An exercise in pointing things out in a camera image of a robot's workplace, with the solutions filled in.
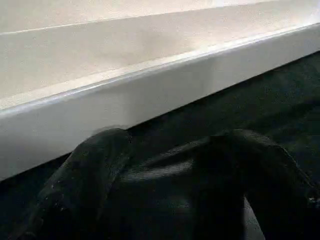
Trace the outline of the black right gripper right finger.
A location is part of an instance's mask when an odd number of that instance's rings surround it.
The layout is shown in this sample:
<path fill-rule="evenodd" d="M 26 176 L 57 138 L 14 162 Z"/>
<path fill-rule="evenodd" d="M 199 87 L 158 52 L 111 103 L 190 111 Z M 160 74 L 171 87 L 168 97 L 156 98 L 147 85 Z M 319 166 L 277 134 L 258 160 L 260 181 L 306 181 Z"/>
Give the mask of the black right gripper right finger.
<path fill-rule="evenodd" d="M 267 240 L 320 238 L 320 185 L 281 145 L 250 130 L 220 135 Z"/>

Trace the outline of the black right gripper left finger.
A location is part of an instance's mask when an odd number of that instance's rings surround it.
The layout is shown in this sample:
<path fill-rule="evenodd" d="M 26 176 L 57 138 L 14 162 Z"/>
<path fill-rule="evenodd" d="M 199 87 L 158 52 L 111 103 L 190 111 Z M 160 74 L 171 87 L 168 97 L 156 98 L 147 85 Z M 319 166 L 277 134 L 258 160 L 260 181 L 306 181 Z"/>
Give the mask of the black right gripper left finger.
<path fill-rule="evenodd" d="M 124 129 L 108 129 L 86 139 L 47 180 L 7 238 L 89 239 L 131 153 L 132 137 Z"/>

